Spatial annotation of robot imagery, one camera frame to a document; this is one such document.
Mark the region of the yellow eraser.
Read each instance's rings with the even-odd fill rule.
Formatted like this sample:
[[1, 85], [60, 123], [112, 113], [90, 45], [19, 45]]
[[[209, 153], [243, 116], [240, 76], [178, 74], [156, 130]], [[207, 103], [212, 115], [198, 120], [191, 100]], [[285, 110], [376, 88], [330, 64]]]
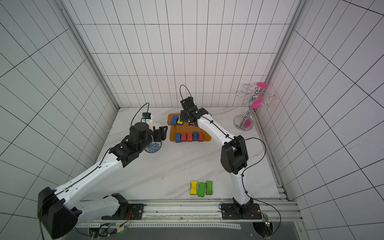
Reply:
[[181, 126], [182, 126], [183, 124], [184, 124], [184, 122], [182, 122], [181, 119], [178, 118], [178, 120], [177, 120], [177, 125], [181, 125]]
[[190, 187], [190, 195], [197, 195], [198, 193], [198, 182], [197, 181], [191, 181], [191, 187]]

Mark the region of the green eraser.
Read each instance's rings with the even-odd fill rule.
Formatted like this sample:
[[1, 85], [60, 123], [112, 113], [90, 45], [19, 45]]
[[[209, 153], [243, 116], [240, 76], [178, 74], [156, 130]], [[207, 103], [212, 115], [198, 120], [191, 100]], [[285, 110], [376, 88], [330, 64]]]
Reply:
[[206, 195], [206, 183], [199, 182], [197, 196], [203, 198], [205, 195]]
[[213, 194], [213, 182], [212, 181], [206, 181], [206, 194], [212, 195]]

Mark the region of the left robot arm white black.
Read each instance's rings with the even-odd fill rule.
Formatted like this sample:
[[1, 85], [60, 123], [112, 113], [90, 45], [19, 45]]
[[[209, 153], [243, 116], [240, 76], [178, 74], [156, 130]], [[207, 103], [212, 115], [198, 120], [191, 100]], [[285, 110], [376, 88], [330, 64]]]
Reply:
[[130, 204], [119, 193], [85, 202], [83, 198], [109, 176], [137, 159], [152, 143], [164, 141], [167, 131], [166, 126], [156, 128], [144, 122], [136, 123], [130, 127], [129, 135], [108, 149], [105, 156], [89, 169], [56, 189], [46, 187], [41, 190], [37, 210], [40, 227], [46, 229], [51, 238], [58, 239], [78, 224], [97, 218], [130, 219]]

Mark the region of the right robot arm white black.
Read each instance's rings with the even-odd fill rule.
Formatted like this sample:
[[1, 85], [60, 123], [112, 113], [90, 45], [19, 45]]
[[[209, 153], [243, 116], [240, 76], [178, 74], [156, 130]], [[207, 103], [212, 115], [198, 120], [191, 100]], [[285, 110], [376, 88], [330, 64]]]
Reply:
[[235, 136], [220, 126], [204, 108], [184, 107], [182, 122], [192, 124], [208, 133], [222, 147], [221, 165], [230, 174], [233, 185], [233, 201], [238, 214], [244, 214], [253, 206], [253, 200], [243, 187], [243, 175], [249, 159], [245, 139]]

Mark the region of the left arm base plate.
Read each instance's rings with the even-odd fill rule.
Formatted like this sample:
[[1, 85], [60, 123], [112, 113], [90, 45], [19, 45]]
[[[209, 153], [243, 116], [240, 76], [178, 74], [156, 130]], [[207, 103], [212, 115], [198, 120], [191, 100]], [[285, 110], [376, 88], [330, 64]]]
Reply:
[[124, 204], [112, 216], [103, 216], [102, 220], [141, 220], [144, 213], [144, 204]]

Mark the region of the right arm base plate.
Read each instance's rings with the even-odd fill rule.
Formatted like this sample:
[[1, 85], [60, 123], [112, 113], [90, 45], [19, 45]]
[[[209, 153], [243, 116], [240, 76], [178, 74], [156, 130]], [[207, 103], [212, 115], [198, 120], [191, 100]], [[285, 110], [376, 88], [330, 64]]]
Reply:
[[239, 207], [235, 204], [220, 203], [219, 209], [223, 220], [261, 220], [263, 218], [258, 204]]

